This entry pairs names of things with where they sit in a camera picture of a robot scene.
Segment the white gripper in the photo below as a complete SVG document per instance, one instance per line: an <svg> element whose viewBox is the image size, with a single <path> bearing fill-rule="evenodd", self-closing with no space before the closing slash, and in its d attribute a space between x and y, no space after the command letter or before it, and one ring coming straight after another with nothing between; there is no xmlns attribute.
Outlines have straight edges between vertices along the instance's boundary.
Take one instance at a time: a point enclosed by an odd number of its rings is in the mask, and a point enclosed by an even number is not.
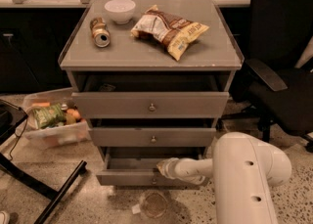
<svg viewBox="0 0 313 224"><path fill-rule="evenodd" d="M156 167L160 173L162 173L168 179L177 179L178 173L176 171L176 166L179 159L176 157L169 158L159 162Z"/></svg>

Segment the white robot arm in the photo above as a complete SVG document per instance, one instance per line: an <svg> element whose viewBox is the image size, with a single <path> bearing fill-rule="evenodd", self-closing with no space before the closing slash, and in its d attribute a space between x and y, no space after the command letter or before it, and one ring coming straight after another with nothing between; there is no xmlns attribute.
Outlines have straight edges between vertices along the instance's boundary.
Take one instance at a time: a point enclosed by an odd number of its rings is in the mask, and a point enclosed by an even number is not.
<svg viewBox="0 0 313 224"><path fill-rule="evenodd" d="M240 132L224 134L212 157L172 157L157 169L168 179L214 183L217 224L278 224L270 188L291 178L291 161L279 148Z"/></svg>

